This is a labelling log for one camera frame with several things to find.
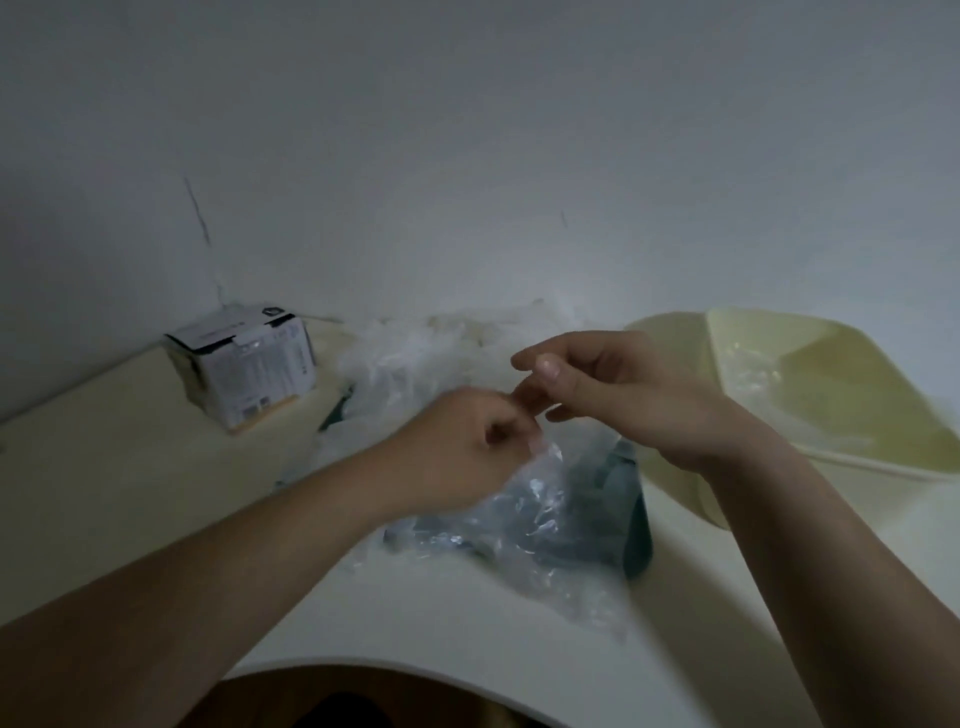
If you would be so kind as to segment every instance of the left hand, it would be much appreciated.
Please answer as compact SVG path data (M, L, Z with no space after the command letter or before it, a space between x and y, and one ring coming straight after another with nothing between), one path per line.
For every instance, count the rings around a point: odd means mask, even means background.
M465 387L448 392L368 451L392 468L380 494L403 515L468 508L540 451L537 421L507 395Z

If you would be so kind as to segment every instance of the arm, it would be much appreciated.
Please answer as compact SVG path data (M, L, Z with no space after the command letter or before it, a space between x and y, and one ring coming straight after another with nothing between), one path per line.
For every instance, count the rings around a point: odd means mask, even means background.
M638 332L566 334L514 365L532 413L594 417L710 483L826 725L960 725L960 620L776 432Z
M176 724L363 536L492 493L538 433L495 393L446 395L380 445L11 622L0 716Z

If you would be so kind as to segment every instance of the fingernail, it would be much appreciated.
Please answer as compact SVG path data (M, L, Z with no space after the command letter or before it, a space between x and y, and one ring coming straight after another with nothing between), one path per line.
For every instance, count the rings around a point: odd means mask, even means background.
M542 353L537 357L534 371L547 381L557 381L557 377L560 376L560 364L550 354Z

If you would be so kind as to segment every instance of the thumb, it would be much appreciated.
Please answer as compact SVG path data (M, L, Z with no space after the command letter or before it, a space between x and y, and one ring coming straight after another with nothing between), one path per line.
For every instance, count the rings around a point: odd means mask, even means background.
M613 404L613 387L581 372L552 353L537 357L534 375L553 401L581 417L606 421Z

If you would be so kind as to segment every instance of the forearm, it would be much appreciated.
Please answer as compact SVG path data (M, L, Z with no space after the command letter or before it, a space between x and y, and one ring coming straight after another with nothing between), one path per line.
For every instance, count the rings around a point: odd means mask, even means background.
M378 468L315 473L5 626L0 715L173 725L386 517L361 487Z
M706 472L827 725L960 725L960 622L765 425Z

